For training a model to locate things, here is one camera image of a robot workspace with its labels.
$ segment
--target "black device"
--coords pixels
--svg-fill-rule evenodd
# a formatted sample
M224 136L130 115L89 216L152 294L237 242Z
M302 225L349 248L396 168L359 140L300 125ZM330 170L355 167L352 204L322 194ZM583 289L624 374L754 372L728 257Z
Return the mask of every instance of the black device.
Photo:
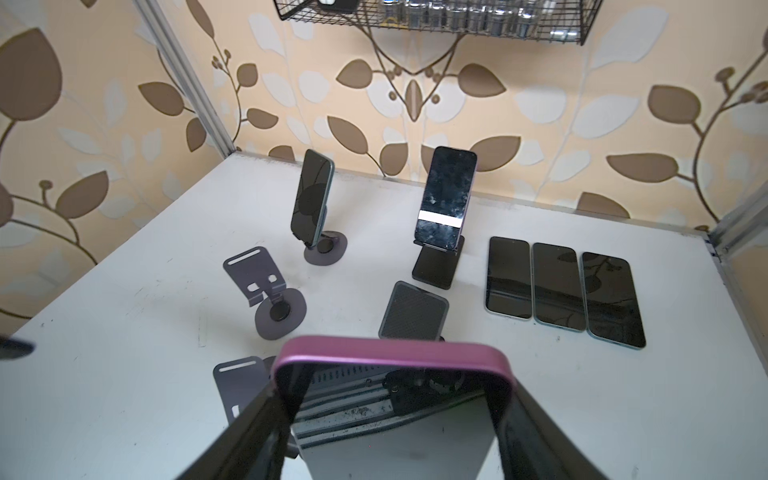
M576 252L568 247L533 244L533 298L536 320L584 331L587 317Z
M485 308L493 313L529 319L533 315L531 246L524 240L491 237Z
M645 332L629 263L598 253L581 255L589 332L599 339L641 349Z
M406 282L397 282L384 313L379 338L437 340L448 300Z
M443 251L458 249L477 162L471 151L435 149L416 221L417 244Z

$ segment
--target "leaf pattern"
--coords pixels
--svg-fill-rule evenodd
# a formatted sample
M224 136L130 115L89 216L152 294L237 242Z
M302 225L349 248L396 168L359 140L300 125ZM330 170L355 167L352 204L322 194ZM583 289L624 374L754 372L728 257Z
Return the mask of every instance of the leaf pattern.
M69 187L56 200L56 212L64 218L80 218L96 209L109 190L106 171L90 175Z
M61 66L39 28L0 46L0 112L16 121L42 117L61 97Z

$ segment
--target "phone screen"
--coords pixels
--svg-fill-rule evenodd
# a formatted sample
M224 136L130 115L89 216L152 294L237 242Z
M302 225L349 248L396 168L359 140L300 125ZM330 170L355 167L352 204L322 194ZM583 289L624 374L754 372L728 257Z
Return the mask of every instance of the phone screen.
M589 331L602 339L641 349L645 332L626 260L597 253L581 255Z
M440 250L456 250L477 161L471 151L435 149L416 221L417 241Z
M587 328L578 258L573 249L534 243L533 282L538 321L578 331Z
M323 231L326 199L332 177L333 162L315 151L307 150L290 221L293 235L307 246L317 245Z
M531 246L523 240L491 237L485 308L503 315L531 318Z

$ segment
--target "wallpaper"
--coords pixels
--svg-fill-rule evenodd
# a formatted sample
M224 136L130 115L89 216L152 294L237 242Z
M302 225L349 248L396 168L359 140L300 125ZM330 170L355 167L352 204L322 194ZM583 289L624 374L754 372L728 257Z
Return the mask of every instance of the wallpaper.
M220 162L158 81L173 84L128 0L0 0L0 333Z
M281 22L272 2L162 0L235 145L711 229L768 179L768 3L606 0L583 47Z

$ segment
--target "metal wire shelf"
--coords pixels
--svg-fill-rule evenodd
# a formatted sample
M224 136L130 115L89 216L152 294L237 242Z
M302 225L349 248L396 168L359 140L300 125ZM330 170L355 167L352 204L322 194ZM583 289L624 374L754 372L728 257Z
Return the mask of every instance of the metal wire shelf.
M317 0L273 0L280 20L447 31L583 45L603 0L359 0L340 14Z

